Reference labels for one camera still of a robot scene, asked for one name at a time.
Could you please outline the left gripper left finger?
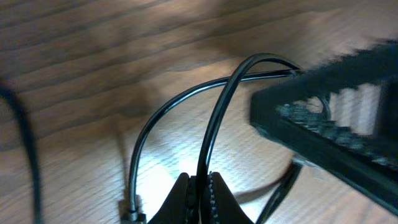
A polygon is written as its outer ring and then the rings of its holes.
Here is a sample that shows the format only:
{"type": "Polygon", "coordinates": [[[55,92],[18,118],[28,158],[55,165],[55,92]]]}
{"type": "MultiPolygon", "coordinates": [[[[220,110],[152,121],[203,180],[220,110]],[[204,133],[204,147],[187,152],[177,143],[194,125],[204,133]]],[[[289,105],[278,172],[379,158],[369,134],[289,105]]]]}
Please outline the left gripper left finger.
{"type": "Polygon", "coordinates": [[[148,224],[184,224],[189,175],[181,173],[158,212],[148,224]]]}

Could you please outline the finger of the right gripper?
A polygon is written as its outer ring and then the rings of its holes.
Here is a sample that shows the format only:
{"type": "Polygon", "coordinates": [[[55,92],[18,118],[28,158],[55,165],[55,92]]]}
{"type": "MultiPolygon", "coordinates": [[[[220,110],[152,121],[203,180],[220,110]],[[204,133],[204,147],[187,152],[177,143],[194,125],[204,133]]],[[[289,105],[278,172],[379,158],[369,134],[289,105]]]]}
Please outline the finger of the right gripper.
{"type": "Polygon", "coordinates": [[[397,213],[397,41],[344,55],[304,75],[255,92],[250,124],[265,138],[284,145],[325,169],[391,213],[397,213]],[[369,134],[340,126],[328,114],[311,112],[305,102],[381,87],[374,99],[369,134]]]}

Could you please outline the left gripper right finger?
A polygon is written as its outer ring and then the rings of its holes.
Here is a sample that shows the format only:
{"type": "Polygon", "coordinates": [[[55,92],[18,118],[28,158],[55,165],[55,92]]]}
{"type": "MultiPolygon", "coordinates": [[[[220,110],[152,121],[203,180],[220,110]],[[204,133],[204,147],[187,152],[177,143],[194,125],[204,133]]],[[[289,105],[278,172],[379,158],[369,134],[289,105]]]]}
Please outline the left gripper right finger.
{"type": "Polygon", "coordinates": [[[208,175],[201,195],[202,224],[253,224],[218,172],[208,175]]]}

